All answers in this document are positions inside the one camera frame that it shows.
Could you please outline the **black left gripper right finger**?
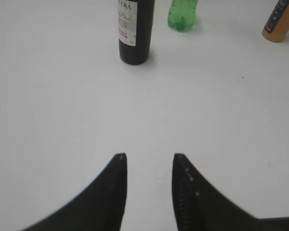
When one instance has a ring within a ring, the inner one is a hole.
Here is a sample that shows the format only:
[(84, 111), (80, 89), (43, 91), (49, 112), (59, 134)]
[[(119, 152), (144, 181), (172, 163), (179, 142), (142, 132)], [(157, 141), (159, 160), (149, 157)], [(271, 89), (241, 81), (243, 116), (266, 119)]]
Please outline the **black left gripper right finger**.
[(180, 231), (289, 231), (289, 217), (254, 217), (220, 193), (184, 154), (174, 154), (171, 193)]

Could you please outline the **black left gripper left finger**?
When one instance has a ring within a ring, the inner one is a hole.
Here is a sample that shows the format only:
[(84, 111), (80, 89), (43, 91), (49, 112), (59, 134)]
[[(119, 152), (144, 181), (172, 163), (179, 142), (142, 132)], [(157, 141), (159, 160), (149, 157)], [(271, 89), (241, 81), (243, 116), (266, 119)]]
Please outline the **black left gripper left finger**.
[(127, 156), (119, 153), (73, 200), (26, 230), (119, 231), (126, 198)]

